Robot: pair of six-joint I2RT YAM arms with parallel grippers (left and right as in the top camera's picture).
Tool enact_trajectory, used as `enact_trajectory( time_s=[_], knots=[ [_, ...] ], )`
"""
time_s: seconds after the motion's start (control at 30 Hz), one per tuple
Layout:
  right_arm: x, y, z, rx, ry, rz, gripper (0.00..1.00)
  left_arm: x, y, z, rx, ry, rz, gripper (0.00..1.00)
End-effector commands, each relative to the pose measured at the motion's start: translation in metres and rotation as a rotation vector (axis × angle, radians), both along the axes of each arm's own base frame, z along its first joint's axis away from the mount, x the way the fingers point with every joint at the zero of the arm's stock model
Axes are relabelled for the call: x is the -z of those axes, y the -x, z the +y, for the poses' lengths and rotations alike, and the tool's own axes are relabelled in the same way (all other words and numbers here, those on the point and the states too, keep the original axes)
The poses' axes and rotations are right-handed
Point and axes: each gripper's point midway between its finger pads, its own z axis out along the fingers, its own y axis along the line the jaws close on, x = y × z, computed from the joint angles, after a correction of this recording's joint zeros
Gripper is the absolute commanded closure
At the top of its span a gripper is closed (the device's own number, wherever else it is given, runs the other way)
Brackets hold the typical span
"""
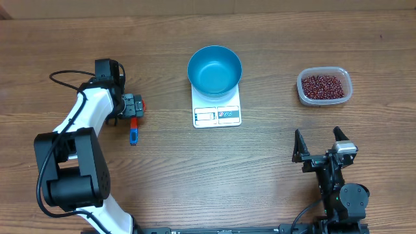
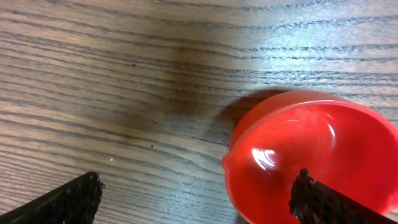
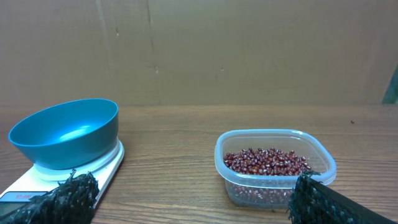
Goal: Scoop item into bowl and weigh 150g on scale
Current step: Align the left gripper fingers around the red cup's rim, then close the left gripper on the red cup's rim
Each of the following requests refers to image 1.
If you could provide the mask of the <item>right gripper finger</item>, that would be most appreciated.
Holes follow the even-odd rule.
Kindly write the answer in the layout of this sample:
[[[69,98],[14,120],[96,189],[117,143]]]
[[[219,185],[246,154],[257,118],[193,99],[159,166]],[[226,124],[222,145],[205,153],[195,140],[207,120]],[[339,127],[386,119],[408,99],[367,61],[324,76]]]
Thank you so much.
[[[295,131],[294,137],[294,149],[292,153],[292,162],[300,163],[304,161],[304,157],[309,156],[309,151],[307,145],[304,141],[303,136],[300,133],[300,130]]]
[[[339,126],[334,127],[333,133],[336,141],[349,140],[349,138],[342,132]]]

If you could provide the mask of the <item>red measuring scoop blue handle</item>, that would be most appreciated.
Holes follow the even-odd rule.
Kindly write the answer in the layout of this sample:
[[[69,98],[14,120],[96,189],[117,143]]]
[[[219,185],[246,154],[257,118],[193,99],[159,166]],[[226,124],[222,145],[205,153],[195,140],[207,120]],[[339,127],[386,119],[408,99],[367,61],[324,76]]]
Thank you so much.
[[[132,117],[130,121],[130,135],[129,135],[129,142],[130,145],[136,146],[139,140],[139,133],[138,133],[138,119],[142,118],[144,116],[144,113],[146,111],[146,104],[144,100],[142,99],[138,103],[138,110],[139,110],[139,116]]]

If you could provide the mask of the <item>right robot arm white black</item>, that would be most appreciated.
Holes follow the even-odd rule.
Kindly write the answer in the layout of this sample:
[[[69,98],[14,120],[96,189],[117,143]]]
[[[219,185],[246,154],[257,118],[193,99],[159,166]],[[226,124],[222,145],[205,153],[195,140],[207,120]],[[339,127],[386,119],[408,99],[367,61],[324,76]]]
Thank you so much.
[[[321,199],[307,206],[293,220],[291,233],[368,233],[366,217],[370,192],[357,183],[346,183],[342,169],[353,164],[358,147],[337,126],[333,129],[335,142],[323,155],[311,155],[300,131],[295,131],[292,162],[302,163],[303,173],[314,172],[318,180]],[[310,224],[300,224],[300,218],[322,203],[324,216],[314,218]]]

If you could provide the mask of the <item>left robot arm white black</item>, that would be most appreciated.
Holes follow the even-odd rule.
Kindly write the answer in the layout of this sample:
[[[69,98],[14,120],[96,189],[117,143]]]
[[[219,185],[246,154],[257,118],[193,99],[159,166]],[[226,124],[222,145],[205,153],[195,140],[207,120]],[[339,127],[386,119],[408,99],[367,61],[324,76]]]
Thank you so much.
[[[96,60],[95,71],[88,76],[76,88],[77,101],[66,119],[34,140],[38,206],[51,218],[80,216],[96,233],[141,233],[134,216],[111,195],[98,135],[110,120],[129,120],[129,141],[136,145],[144,101],[140,95],[125,93],[125,69],[116,60]]]

